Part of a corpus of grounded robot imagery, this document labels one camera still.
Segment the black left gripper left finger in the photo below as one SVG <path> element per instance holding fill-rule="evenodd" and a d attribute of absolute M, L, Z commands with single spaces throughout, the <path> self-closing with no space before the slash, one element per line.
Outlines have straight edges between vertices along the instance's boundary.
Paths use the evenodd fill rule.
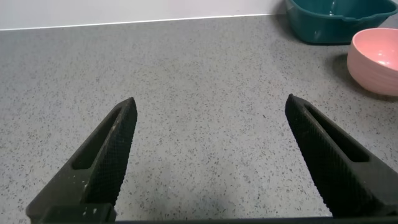
<path fill-rule="evenodd" d="M 134 98 L 118 103 L 31 201 L 31 223 L 111 223 L 137 123 Z"/>

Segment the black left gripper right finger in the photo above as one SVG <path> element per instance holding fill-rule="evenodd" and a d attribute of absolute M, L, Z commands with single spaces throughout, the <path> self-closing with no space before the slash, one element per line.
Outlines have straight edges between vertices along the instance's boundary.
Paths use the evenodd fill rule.
<path fill-rule="evenodd" d="M 308 101 L 290 94 L 287 121 L 334 217 L 397 216 L 397 172 Z"/>

